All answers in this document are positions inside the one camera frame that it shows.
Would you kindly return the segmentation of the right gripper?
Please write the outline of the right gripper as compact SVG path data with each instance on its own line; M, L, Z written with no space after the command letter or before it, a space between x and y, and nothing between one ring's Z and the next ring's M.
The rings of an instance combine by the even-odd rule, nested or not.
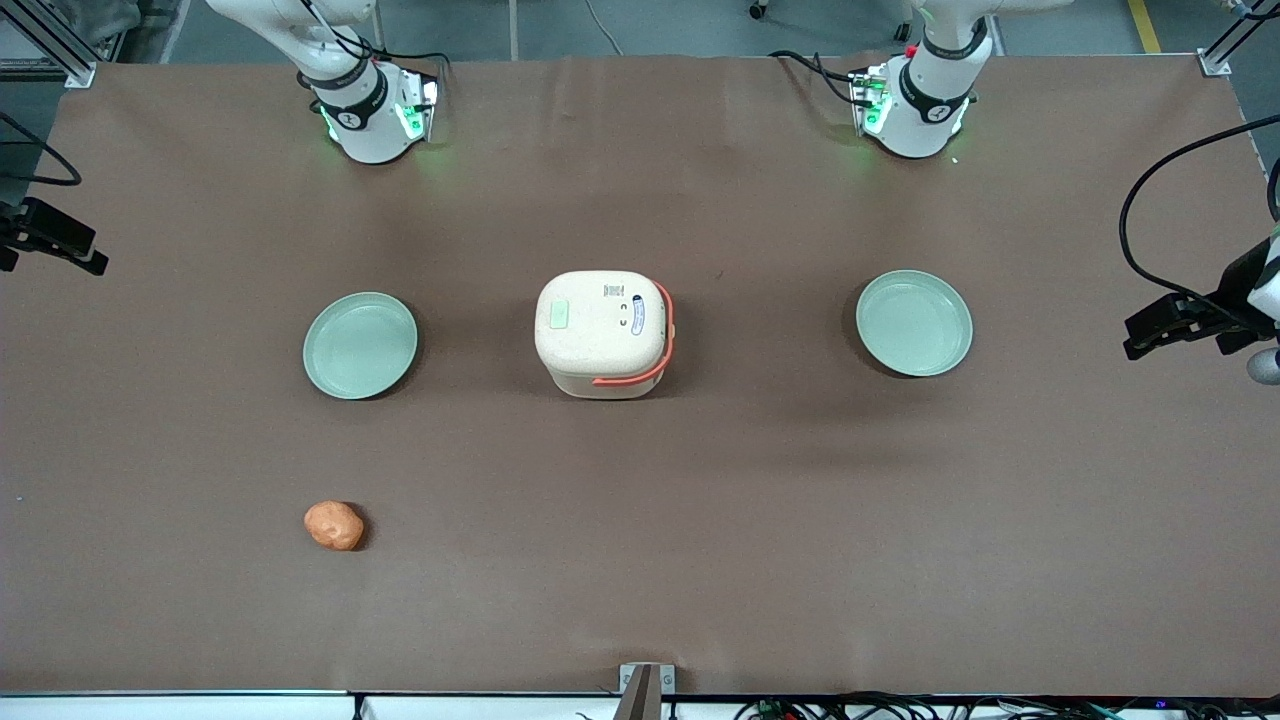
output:
M24 206L1 201L1 272L15 269L19 252L45 252L91 275L105 274L109 258L95 247L93 228L60 211L50 211L41 215L40 229L49 245L31 234Z

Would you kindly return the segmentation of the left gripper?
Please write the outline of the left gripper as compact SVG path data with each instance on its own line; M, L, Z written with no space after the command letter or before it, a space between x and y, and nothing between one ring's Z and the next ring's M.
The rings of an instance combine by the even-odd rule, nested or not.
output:
M1242 254L1222 272L1215 297L1239 320L1222 332L1222 313L1184 293L1166 293L1125 320L1126 359L1137 361L1157 348L1216 340L1221 355L1240 352L1254 343L1277 338L1277 236L1279 228Z

